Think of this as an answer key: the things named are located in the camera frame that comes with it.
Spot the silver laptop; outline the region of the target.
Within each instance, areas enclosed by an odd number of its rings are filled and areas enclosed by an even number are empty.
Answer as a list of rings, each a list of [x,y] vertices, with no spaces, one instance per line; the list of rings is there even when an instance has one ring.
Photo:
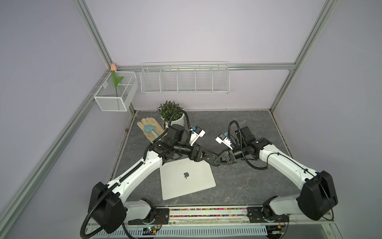
[[[173,198],[214,188],[216,182],[210,164],[188,158],[165,163],[160,167],[162,199]]]

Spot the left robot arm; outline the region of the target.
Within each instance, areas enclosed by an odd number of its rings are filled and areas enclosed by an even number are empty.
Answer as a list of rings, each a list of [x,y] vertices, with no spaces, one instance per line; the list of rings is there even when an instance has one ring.
[[[188,114],[179,111],[186,118],[186,126],[168,122],[166,127],[158,125],[151,118],[141,121],[143,129],[153,126],[150,143],[143,157],[120,176],[104,184],[96,184],[91,193],[88,214],[81,225],[80,237],[89,239],[101,231],[112,233],[119,227],[126,227],[128,221],[154,223],[161,217],[156,206],[148,199],[128,201],[135,188],[152,172],[164,166],[174,155],[186,156],[195,163],[204,161],[218,166],[216,153],[198,145],[196,141],[204,135],[199,126],[191,126]]]

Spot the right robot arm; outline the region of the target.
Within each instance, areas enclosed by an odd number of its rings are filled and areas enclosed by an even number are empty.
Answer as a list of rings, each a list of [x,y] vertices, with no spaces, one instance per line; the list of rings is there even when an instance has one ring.
[[[338,197],[333,177],[326,171],[318,172],[287,156],[266,138],[255,138],[248,127],[238,127],[237,141],[231,140],[230,132],[221,133],[216,141],[227,150],[214,159],[213,165],[244,160],[256,170],[273,167],[289,179],[300,193],[290,196],[273,196],[263,203],[262,215],[267,222],[282,215],[305,215],[318,221],[327,213],[333,214]]]

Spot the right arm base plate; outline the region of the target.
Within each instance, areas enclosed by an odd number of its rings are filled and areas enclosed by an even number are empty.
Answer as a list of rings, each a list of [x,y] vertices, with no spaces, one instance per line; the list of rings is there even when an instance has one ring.
[[[273,222],[289,222],[287,215],[276,215],[267,207],[248,207],[247,217],[250,223],[273,223]]]

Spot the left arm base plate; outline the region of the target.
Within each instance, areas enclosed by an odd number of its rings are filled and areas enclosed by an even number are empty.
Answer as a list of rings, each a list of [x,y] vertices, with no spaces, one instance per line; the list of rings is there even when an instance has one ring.
[[[167,225],[170,219],[169,208],[156,208],[145,219],[135,219],[128,222],[129,225]]]

